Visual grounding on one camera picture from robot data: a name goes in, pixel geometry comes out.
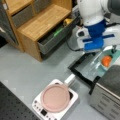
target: blue robot part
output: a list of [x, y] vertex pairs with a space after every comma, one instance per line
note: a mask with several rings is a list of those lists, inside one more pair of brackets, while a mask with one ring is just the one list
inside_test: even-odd
[[102, 34], [106, 28], [105, 20], [102, 20], [101, 22], [95, 25], [85, 27], [88, 29], [88, 32], [91, 37], [91, 39], [88, 39], [89, 43], [86, 43], [84, 46], [85, 51], [102, 48], [104, 45]]

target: wooden panel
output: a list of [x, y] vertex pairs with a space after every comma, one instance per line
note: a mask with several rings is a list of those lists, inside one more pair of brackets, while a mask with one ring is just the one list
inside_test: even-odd
[[22, 44], [23, 44], [25, 52], [30, 54], [32, 57], [34, 57], [38, 61], [42, 61], [37, 42], [34, 42], [21, 34], [19, 34], [19, 37], [22, 40]]
[[9, 13], [11, 15], [15, 14], [19, 10], [23, 9], [25, 6], [29, 5], [32, 0], [5, 0], [8, 8]]
[[33, 41], [37, 41], [64, 20], [70, 12], [57, 5], [50, 5], [36, 17], [22, 25], [18, 31]]
[[53, 4], [59, 5], [68, 10], [72, 10], [72, 0], [52, 0]]

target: black cable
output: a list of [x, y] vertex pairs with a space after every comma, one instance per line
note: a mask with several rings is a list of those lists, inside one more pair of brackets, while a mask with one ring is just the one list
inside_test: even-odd
[[67, 44], [68, 48], [69, 48], [71, 51], [74, 51], [74, 52], [83, 51], [83, 49], [76, 49], [76, 50], [72, 49], [72, 48], [69, 46], [67, 40], [66, 40], [66, 44]]

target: pink plate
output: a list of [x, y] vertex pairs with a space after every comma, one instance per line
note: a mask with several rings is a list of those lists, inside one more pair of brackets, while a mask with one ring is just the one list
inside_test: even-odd
[[45, 110], [49, 112], [61, 112], [70, 101], [70, 95], [66, 85], [50, 85], [41, 95], [41, 103]]

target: drawer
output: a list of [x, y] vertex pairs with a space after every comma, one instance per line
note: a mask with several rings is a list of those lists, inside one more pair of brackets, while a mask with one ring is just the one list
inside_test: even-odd
[[50, 5], [51, 0], [35, 0], [34, 1], [34, 9], [36, 13], [39, 13], [44, 8], [46, 8], [48, 5]]
[[22, 24], [30, 20], [34, 16], [32, 11], [32, 6], [29, 5], [22, 9], [20, 12], [12, 16], [13, 24], [16, 28], [20, 27]]
[[45, 37], [38, 41], [38, 46], [40, 48], [41, 53], [47, 54], [49, 53], [58, 43], [60, 43], [63, 38], [65, 38], [76, 26], [79, 18], [75, 17], [73, 21], [67, 25], [63, 26], [63, 22], [60, 23], [56, 28], [50, 31]]
[[5, 38], [6, 40], [10, 40], [12, 42], [17, 43], [17, 40], [16, 40], [15, 36], [13, 35], [13, 32], [10, 31], [10, 30], [6, 30], [4, 32], [0, 30], [0, 36], [2, 36], [3, 38]]

